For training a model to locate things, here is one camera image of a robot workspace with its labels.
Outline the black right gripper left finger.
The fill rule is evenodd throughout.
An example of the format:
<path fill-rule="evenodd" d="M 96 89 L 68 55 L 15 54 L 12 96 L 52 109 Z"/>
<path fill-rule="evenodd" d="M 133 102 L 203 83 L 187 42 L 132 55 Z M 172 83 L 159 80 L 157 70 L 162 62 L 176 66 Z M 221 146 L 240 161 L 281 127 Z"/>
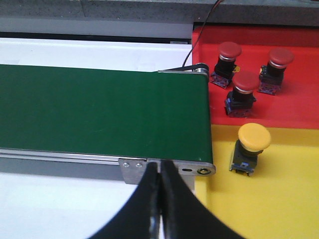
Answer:
<path fill-rule="evenodd" d="M 160 234 L 159 178 L 149 163 L 136 190 L 117 214 L 92 239 L 158 239 Z"/>

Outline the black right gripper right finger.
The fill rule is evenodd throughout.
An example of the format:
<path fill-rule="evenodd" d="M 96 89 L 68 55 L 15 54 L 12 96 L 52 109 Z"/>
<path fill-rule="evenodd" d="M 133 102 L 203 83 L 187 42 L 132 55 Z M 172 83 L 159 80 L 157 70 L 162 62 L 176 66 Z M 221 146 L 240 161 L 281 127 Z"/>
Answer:
<path fill-rule="evenodd" d="M 160 163 L 161 203 L 166 239 L 241 239 L 192 193 L 174 163 Z"/>

